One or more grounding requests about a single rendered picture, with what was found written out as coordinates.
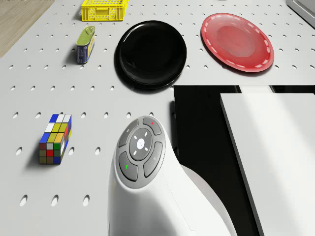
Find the flat-sided can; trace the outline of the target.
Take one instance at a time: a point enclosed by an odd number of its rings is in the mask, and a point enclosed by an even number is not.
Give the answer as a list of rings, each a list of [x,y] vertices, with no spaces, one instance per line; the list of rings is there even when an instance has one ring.
[[[95,26],[85,27],[76,41],[77,62],[85,64],[92,53],[95,45]]]

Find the black stove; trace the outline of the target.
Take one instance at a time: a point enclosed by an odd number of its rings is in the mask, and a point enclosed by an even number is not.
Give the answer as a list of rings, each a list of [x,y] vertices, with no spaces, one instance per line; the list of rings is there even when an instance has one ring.
[[[315,86],[175,86],[179,161],[234,236],[315,236]]]

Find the white cabinet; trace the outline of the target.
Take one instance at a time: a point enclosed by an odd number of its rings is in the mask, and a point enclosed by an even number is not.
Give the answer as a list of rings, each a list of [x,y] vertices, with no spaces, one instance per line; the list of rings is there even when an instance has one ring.
[[[315,0],[285,0],[286,4],[315,28]]]

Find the yellow basket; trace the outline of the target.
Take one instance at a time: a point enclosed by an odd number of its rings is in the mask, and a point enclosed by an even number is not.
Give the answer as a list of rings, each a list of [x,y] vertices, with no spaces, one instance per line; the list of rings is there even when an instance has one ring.
[[[82,21],[122,21],[129,0],[84,0]]]

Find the puzzle cube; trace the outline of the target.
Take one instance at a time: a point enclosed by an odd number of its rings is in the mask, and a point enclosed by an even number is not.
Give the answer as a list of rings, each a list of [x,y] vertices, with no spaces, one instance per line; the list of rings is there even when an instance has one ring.
[[[40,164],[60,164],[72,132],[71,114],[53,114],[39,143]]]

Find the red plate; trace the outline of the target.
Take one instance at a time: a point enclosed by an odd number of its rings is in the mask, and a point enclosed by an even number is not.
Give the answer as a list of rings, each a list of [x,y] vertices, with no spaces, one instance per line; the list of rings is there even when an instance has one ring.
[[[212,14],[203,21],[201,35],[211,53],[235,69],[260,72],[274,61],[274,50],[268,37],[240,16]]]

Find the black plate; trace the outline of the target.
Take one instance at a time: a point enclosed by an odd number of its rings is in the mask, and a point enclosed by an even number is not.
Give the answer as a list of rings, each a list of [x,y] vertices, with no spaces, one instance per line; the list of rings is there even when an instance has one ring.
[[[142,89],[159,89],[181,74],[187,47],[181,34],[162,21],[132,26],[120,39],[115,65],[121,78]]]

